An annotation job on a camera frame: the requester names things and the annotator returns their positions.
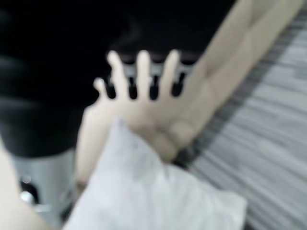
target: white fabric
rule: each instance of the white fabric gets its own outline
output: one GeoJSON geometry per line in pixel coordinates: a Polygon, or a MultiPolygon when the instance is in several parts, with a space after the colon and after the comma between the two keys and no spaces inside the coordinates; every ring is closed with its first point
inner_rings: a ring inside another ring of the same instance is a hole
{"type": "Polygon", "coordinates": [[[246,205],[164,164],[117,119],[64,230],[240,230],[246,205]]]}

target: finger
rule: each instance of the finger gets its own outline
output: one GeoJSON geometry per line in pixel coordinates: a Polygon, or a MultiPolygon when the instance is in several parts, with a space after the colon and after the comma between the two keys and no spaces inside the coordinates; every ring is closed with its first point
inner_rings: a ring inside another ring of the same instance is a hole
{"type": "Polygon", "coordinates": [[[171,97],[170,91],[172,89],[178,60],[179,52],[177,50],[172,50],[165,61],[164,72],[160,80],[161,98],[171,97]]]}
{"type": "Polygon", "coordinates": [[[138,98],[138,88],[137,88],[137,64],[136,56],[137,52],[130,53],[120,53],[118,52],[119,58],[121,59],[124,77],[128,82],[129,97],[132,100],[138,98]]]}
{"type": "Polygon", "coordinates": [[[129,89],[127,79],[124,76],[122,62],[118,56],[118,53],[111,51],[108,54],[108,61],[112,67],[112,77],[111,80],[114,84],[116,91],[116,98],[129,98],[129,89]]]}
{"type": "Polygon", "coordinates": [[[139,53],[137,58],[137,87],[139,91],[139,97],[146,100],[148,100],[150,87],[149,65],[149,54],[147,51],[143,50],[139,53]]]}

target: cushion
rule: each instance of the cushion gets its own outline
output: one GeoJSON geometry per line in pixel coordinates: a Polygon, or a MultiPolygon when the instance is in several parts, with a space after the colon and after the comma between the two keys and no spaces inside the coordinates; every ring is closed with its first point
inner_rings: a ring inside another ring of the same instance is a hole
{"type": "Polygon", "coordinates": [[[117,119],[64,230],[241,230],[246,204],[164,164],[117,119]]]}

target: gray striped surface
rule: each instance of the gray striped surface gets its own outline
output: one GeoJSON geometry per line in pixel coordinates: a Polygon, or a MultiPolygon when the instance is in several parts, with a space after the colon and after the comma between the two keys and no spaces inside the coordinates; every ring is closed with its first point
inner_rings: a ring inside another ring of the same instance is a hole
{"type": "Polygon", "coordinates": [[[257,230],[307,230],[307,4],[185,154],[249,201],[257,230]]]}

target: metal object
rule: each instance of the metal object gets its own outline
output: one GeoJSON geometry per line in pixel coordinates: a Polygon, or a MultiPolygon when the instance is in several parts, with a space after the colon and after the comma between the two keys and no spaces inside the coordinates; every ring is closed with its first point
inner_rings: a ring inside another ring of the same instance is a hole
{"type": "Polygon", "coordinates": [[[164,62],[162,63],[156,63],[156,62],[151,62],[150,64],[150,90],[149,90],[149,97],[152,100],[156,100],[159,96],[159,83],[160,83],[160,78],[163,74],[164,70],[164,62]]]}
{"type": "Polygon", "coordinates": [[[172,95],[174,97],[179,97],[183,91],[184,85],[187,82],[188,77],[190,76],[193,70],[194,64],[185,65],[181,62],[178,65],[178,68],[175,73],[174,84],[172,87],[172,95]]]}
{"type": "Polygon", "coordinates": [[[135,100],[138,97],[138,90],[136,85],[137,80],[137,68],[136,63],[125,64],[123,63],[124,75],[128,80],[129,96],[131,99],[135,100]]]}
{"type": "Polygon", "coordinates": [[[20,181],[20,198],[48,224],[61,228],[77,198],[73,149],[42,158],[12,155],[20,181]]]}

